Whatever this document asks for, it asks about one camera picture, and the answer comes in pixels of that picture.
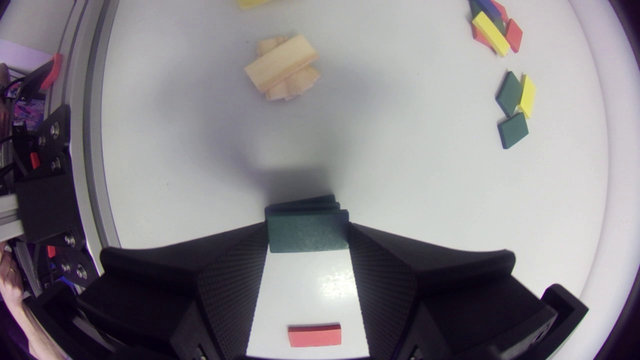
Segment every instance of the finger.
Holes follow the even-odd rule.
[[[13,286],[22,291],[22,275],[20,274],[20,270],[16,267],[15,272],[13,273]]]
[[[5,251],[4,254],[2,254],[2,262],[0,263],[0,277],[3,279],[6,279],[9,274],[12,262],[11,254],[8,251]]]

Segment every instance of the wooden block stack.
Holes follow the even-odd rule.
[[[258,59],[244,71],[267,100],[291,100],[320,78],[310,66],[316,59],[318,54],[304,36],[276,37],[258,43]]]
[[[506,56],[509,48],[520,51],[522,30],[510,19],[504,6],[495,0],[469,0],[474,39]]]

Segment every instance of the yellow block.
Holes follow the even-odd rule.
[[[264,4],[264,3],[268,3],[270,1],[271,0],[237,0],[238,6],[240,6],[240,9],[242,9],[242,10],[255,8],[258,5],[261,5],[261,4]]]
[[[511,47],[509,42],[484,12],[477,14],[472,23],[478,28],[478,31],[484,35],[487,41],[489,41],[496,53],[501,56],[507,55]]]
[[[522,98],[518,109],[524,114],[527,119],[531,118],[533,112],[533,100],[536,97],[536,85],[531,81],[529,75],[522,77]]]
[[[282,80],[318,59],[316,50],[298,35],[255,60],[244,71],[264,94]]]

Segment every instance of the blue block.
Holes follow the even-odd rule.
[[[476,4],[478,6],[480,6],[480,9],[482,9],[482,11],[484,11],[484,13],[489,16],[489,19],[491,19],[492,21],[502,21],[502,14],[500,13],[500,10],[498,10],[498,8],[495,7],[495,5],[491,2],[491,0],[470,0],[470,1],[475,1]]]

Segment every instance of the wooden block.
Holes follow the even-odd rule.
[[[510,45],[507,39],[504,38],[504,35],[495,27],[484,12],[479,13],[472,22],[489,43],[491,43],[496,53],[501,56],[508,54]]]
[[[318,59],[316,50],[304,36],[298,35],[244,68],[259,92],[265,93],[277,83]]]
[[[522,85],[515,74],[513,74],[513,71],[509,71],[504,77],[504,81],[495,100],[504,111],[504,114],[507,115],[507,117],[512,117],[516,112],[516,107],[521,103],[521,99]]]
[[[312,88],[319,78],[315,67],[305,67],[267,90],[267,100],[291,100]]]
[[[522,98],[518,109],[522,111],[527,119],[531,118],[533,113],[533,101],[536,97],[536,85],[531,81],[528,75],[522,77]]]
[[[263,56],[276,47],[284,44],[287,37],[276,37],[263,40],[258,43],[258,56]],[[294,73],[283,81],[277,83],[273,88],[267,90],[267,100],[291,100],[314,86],[320,78],[320,72],[316,68],[308,66]]]
[[[498,132],[500,133],[503,149],[514,146],[529,134],[529,128],[527,127],[527,120],[524,118],[524,114],[518,113],[518,115],[498,125]]]
[[[491,0],[491,2],[495,6],[495,8],[498,9],[498,11],[500,12],[500,17],[502,18],[502,21],[505,24],[509,22],[509,15],[507,15],[507,9],[504,6],[502,6],[502,4],[498,3],[495,0]]]
[[[491,0],[471,0],[475,1],[478,7],[491,19],[492,21],[502,18],[500,10],[493,4]]]
[[[260,41],[258,43],[258,57],[260,58],[262,55],[284,44],[288,39],[288,37],[275,37]]]
[[[271,0],[237,0],[238,6],[240,6],[240,9],[242,9],[242,10],[255,8],[258,5],[261,5],[261,4],[264,4],[264,3],[268,3],[270,1]]]
[[[520,51],[520,43],[522,42],[522,29],[520,29],[520,26],[518,26],[518,24],[513,19],[509,20],[509,23],[507,24],[507,33],[505,38],[507,39],[507,42],[509,42],[511,50],[513,50],[514,53]]]
[[[349,248],[349,212],[319,210],[266,213],[269,251],[314,252]]]
[[[493,25],[495,25],[495,27],[498,29],[498,31],[500,31],[500,34],[502,34],[502,36],[507,33],[507,29],[504,27],[504,22],[502,21],[502,19],[493,20],[492,22]]]
[[[342,344],[340,325],[289,327],[291,347],[328,347]]]
[[[475,19],[482,12],[482,9],[474,0],[469,0],[469,5],[471,6],[471,19]]]
[[[486,47],[488,47],[489,49],[491,49],[493,52],[495,52],[495,50],[493,50],[493,46],[491,46],[491,44],[489,43],[489,41],[487,41],[487,39],[484,37],[484,35],[482,35],[482,33],[480,31],[478,31],[478,28],[471,24],[471,32],[474,36],[474,40],[479,42],[480,44],[485,45]]]

